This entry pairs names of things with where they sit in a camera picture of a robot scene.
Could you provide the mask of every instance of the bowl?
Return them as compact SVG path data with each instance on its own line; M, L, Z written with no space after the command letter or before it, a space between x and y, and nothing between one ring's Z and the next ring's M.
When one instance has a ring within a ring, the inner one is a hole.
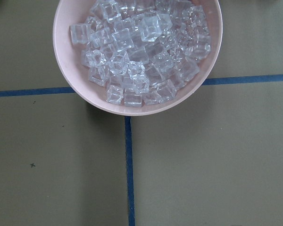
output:
M218 0L192 0L195 5L203 6L212 38L211 52L199 64L200 72L184 88L178 90L174 100L163 104L134 108L106 102L106 88L88 81L88 69L81 65L81 50L77 46L73 46L69 32L70 25L85 21L89 8L94 2L95 0L60 0L53 25L53 46L60 70L75 92L93 106L110 113L126 116L159 113L184 101L208 77L221 46L221 10Z

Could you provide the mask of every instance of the vertical blue tape strip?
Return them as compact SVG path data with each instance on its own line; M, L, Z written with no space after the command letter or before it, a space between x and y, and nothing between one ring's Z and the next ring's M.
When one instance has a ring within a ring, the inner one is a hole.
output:
M131 117L130 116L125 116L125 139L126 139L128 212L129 212L128 220L129 220L129 226L135 226L132 132L131 132Z

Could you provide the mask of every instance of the floor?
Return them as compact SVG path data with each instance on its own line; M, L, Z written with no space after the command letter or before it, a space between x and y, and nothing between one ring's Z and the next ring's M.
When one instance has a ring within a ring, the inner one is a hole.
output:
M283 226L283 0L219 2L224 38L209 78L237 82L131 118L137 226ZM1 3L0 91L68 87L52 47L57 5ZM242 78L261 75L280 79ZM76 93L0 97L8 225L128 225L124 117Z

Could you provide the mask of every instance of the horizontal blue tape strip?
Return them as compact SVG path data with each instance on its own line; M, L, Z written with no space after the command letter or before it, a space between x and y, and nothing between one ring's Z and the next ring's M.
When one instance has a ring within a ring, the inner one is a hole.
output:
M75 91L71 87L9 90L9 91L0 91L0 97L46 95L46 94L59 94L59 93L75 93Z
M283 74L206 79L203 86L283 81ZM75 93L71 87L0 91L0 97Z
M283 74L206 79L203 86L283 81Z

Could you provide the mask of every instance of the round plastic bowl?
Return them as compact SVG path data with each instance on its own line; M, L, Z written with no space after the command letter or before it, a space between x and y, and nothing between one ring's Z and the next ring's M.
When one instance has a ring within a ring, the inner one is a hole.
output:
M182 89L176 98L164 104L144 105L140 108L113 105L106 102L106 89L88 81L88 69L80 63L80 48L73 46L69 26L82 23L95 0L60 0L54 25L53 46L58 65L70 86L87 102L104 111L127 116L139 116L167 110L188 98L207 78L217 59L222 39L222 17L218 0L193 0L201 4L207 15L212 38L211 53L200 63L200 72Z

